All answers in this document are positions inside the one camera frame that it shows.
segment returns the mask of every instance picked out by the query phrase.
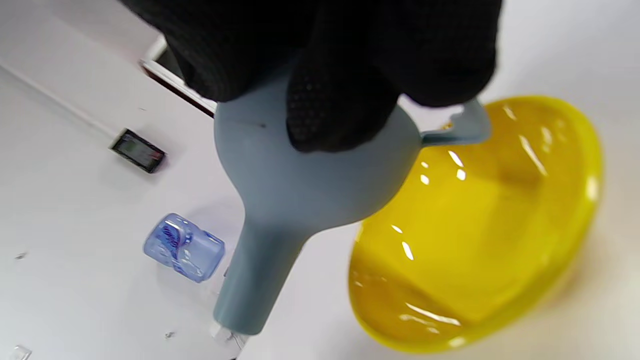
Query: white tabletop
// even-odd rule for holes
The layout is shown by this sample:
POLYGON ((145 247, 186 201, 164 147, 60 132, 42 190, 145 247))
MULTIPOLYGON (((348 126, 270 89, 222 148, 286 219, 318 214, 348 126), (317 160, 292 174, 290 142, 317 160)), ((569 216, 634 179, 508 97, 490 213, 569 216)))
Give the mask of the white tabletop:
MULTIPOLYGON (((212 120, 27 3, 0 5, 0 64, 74 111, 0 70, 0 359, 21 344, 34 360, 226 360, 208 332, 215 284, 191 283, 141 250, 168 212, 237 236, 241 203, 217 160, 212 120), (160 173, 107 149, 123 127, 169 154, 160 173)), ((558 296, 430 359, 640 359, 638 13, 635 0, 506 4, 500 68, 482 98, 547 94, 582 109, 605 149, 604 199, 558 296)), ((442 121, 412 112, 421 127, 442 121)), ((353 318, 346 280, 356 230, 309 241, 241 360, 413 358, 378 345, 353 318)))

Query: digital display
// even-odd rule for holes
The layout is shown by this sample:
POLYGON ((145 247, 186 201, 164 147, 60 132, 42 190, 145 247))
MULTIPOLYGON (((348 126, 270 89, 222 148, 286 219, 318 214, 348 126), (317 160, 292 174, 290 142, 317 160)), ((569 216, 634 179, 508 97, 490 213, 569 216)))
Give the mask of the digital display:
POLYGON ((146 146, 140 140, 131 135, 125 135, 122 138, 120 151, 128 157, 141 163, 144 167, 148 167, 155 160, 158 160, 160 153, 146 146))
POLYGON ((164 158, 164 152, 125 129, 111 149, 146 172, 153 172, 164 158))

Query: funnel handle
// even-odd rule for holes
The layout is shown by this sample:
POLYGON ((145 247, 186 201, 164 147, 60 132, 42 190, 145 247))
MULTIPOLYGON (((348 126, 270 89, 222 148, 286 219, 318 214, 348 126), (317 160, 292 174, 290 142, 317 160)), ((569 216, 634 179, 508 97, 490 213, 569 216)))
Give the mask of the funnel handle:
POLYGON ((463 111, 451 117, 449 129, 421 133, 422 147, 481 143, 491 137, 491 121, 476 98, 465 102, 463 111))

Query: yellow plastic bowl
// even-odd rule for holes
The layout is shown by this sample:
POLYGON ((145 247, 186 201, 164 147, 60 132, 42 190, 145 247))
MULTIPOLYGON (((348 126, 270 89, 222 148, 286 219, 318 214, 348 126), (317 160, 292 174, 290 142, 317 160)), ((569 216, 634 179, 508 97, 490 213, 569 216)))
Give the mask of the yellow plastic bowl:
POLYGON ((349 269, 362 327, 406 352, 478 340, 519 317, 575 257, 602 185, 587 118, 548 97, 486 106, 491 139, 428 147, 363 222, 349 269))

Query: clear plastic piece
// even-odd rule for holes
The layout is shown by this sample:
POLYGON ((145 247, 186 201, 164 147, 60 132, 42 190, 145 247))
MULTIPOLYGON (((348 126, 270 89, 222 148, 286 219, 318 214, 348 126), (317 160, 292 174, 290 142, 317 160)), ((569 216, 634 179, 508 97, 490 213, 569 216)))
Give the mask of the clear plastic piece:
POLYGON ((16 345, 9 353, 8 360, 27 360, 31 356, 31 350, 22 345, 16 345))
POLYGON ((240 355, 244 345, 250 338, 249 335, 231 331, 217 322, 211 325, 209 332, 217 344, 233 353, 234 358, 240 355))
POLYGON ((195 281, 211 277, 225 255, 225 243, 198 226, 171 213, 149 234, 146 255, 195 281))

